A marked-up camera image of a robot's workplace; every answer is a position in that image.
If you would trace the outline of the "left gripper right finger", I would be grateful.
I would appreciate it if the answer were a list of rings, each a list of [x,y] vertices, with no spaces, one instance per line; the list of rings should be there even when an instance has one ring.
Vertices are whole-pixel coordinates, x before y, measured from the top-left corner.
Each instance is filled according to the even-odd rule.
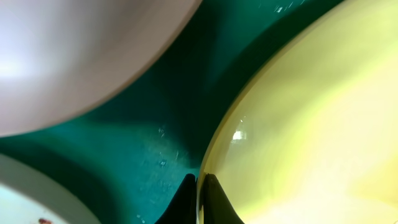
[[[214,174],[207,174],[204,179],[203,213],[204,224],[244,224]]]

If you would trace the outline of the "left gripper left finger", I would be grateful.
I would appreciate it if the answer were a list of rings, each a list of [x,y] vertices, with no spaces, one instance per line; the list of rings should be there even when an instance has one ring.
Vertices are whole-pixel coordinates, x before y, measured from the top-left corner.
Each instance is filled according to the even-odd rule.
[[[196,178],[193,174],[187,174],[155,224],[196,224],[196,205]]]

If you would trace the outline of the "yellow plate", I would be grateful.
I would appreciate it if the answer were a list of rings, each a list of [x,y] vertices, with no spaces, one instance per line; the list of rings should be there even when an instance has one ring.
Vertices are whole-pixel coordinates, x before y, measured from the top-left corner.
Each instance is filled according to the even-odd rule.
[[[201,164],[244,223],[397,222],[397,0],[337,1],[274,53]]]

